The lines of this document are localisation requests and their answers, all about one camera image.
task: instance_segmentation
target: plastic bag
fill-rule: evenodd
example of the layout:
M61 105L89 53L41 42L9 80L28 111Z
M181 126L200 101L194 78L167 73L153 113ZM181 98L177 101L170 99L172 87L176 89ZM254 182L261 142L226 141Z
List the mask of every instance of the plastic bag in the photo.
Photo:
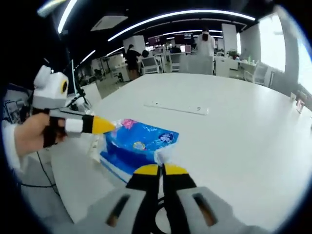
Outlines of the plastic bag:
M101 163L109 162L129 175L143 165L163 163L158 152L176 143L179 136L177 132L132 119L120 120L116 126L115 130L104 134L106 142L100 155L105 160Z

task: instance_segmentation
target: white robot part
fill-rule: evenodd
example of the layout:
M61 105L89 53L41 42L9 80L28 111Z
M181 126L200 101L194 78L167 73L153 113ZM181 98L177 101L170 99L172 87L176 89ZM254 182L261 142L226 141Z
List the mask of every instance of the white robot part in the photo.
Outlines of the white robot part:
M83 128L82 119L68 118L65 120L65 131L67 133L81 133Z
M33 106L38 109L56 109L65 106L68 77L63 73L52 73L51 69L42 66L35 81Z

